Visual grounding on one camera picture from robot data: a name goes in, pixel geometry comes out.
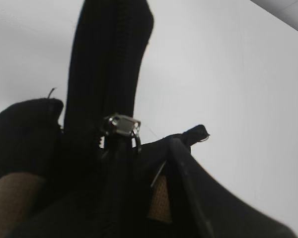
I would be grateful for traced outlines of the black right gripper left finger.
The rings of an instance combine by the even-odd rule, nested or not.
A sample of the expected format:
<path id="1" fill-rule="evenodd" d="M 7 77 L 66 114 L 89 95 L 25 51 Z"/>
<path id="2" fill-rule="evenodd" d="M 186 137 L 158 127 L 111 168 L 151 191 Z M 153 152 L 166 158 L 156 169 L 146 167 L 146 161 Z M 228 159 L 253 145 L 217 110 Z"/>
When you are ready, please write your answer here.
<path id="1" fill-rule="evenodd" d="M 63 102 L 41 98 L 0 112 L 0 238 L 32 212 L 60 138 Z"/>

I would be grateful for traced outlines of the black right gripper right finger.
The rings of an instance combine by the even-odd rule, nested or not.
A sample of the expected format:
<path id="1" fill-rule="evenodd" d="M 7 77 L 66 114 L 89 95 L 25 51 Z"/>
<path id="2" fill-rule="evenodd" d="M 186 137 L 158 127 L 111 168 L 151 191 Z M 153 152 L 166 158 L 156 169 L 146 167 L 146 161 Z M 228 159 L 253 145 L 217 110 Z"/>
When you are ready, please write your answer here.
<path id="1" fill-rule="evenodd" d="M 168 147 L 168 192 L 178 238 L 297 237 L 224 188 L 179 139 L 171 139 Z"/>

